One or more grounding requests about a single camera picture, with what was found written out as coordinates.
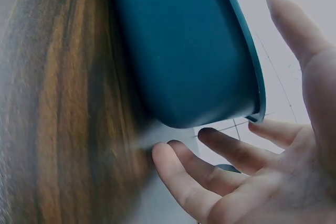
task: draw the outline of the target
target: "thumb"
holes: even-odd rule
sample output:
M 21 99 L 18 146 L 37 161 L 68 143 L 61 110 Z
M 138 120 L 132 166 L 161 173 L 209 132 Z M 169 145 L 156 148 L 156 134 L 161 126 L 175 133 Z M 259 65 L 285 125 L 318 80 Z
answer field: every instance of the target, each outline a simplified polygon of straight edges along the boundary
M 336 176 L 336 49 L 295 3 L 267 0 L 274 24 L 300 62 L 303 99 L 324 167 Z
M 274 24 L 302 68 L 312 57 L 333 46 L 297 4 L 290 0 L 266 1 Z

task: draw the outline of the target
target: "skin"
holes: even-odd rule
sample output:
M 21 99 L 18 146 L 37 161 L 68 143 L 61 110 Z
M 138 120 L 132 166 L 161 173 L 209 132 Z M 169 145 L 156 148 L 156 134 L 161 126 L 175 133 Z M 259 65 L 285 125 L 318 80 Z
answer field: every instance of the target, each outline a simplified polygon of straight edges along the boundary
M 336 48 L 295 3 L 267 4 L 300 62 L 311 125 L 249 123 L 284 149 L 280 155 L 202 129 L 199 139 L 244 174 L 204 162 L 179 141 L 155 145 L 153 160 L 176 201 L 202 224 L 336 223 Z

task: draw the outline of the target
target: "wood grain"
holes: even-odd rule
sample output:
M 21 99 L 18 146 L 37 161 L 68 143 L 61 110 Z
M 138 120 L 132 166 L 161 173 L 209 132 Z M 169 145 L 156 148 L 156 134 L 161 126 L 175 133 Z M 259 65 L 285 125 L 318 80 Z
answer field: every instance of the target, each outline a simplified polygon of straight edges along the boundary
M 143 109 L 118 34 L 110 0 L 0 0 L 0 223 L 191 220 L 149 154 L 192 131 Z

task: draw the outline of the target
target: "teal container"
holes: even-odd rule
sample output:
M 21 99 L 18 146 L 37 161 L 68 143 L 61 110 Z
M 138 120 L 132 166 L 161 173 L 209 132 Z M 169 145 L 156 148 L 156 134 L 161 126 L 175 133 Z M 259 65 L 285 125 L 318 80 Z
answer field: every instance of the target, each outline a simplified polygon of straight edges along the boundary
M 114 2 L 144 101 L 160 121 L 264 119 L 264 80 L 237 0 Z

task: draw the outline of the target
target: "tile grout line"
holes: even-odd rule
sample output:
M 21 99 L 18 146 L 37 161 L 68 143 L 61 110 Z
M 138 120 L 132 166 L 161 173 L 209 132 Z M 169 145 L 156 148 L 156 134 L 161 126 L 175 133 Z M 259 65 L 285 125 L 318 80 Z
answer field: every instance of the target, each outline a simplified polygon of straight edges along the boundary
M 224 128 L 224 129 L 222 129 L 222 130 L 218 130 L 218 131 L 225 131 L 225 130 L 228 130 L 228 129 L 232 129 L 233 127 L 235 127 L 236 126 L 236 123 L 234 122 L 234 124 L 235 125 L 233 125 L 233 126 L 230 126 L 230 127 L 227 127 L 227 128 Z
M 236 120 L 233 119 L 233 122 L 235 123 L 235 128 L 236 128 L 236 132 L 237 132 L 237 135 L 238 135 L 238 140 L 241 141 L 240 135 L 239 135 L 239 132 L 238 132 L 238 128 L 237 128 L 237 124 L 236 124 Z
M 280 77 L 279 77 L 279 75 L 278 75 L 278 73 L 277 73 L 277 70 L 275 69 L 275 67 L 274 67 L 274 65 L 273 65 L 273 62 L 272 62 L 271 59 L 269 58 L 268 52 L 266 51 L 266 48 L 265 48 L 263 42 L 261 41 L 261 39 L 260 39 L 260 37 L 259 37 L 259 35 L 258 35 L 257 33 L 256 33 L 256 36 L 258 37 L 258 39 L 259 39 L 259 41 L 260 41 L 260 43 L 261 43 L 261 46 L 263 47 L 263 49 L 264 49 L 264 51 L 265 51 L 265 53 L 266 53 L 266 55 L 267 55 L 267 58 L 268 58 L 269 62 L 271 63 L 272 68 L 273 68 L 273 70 L 274 70 L 274 72 L 275 72 L 275 74 L 276 74 L 276 76 L 277 76 L 277 78 L 278 78 L 278 80 L 279 80 L 279 82 L 280 82 L 280 85 L 281 85 L 281 87 L 282 87 L 282 90 L 283 90 L 283 92 L 285 93 L 287 102 L 289 103 L 289 106 L 290 106 L 290 109 L 291 109 L 291 111 L 292 111 L 292 113 L 293 113 L 295 122 L 298 122 L 298 120 L 297 120 L 297 118 L 296 118 L 296 116 L 295 116 L 295 114 L 294 114 L 294 110 L 293 110 L 293 108 L 292 108 L 292 104 L 291 104 L 290 101 L 289 101 L 288 95 L 287 95 L 287 93 L 286 93 L 286 91 L 285 91 L 285 87 L 284 87 L 284 85 L 282 84 L 282 82 L 281 82 L 281 80 L 280 80 Z

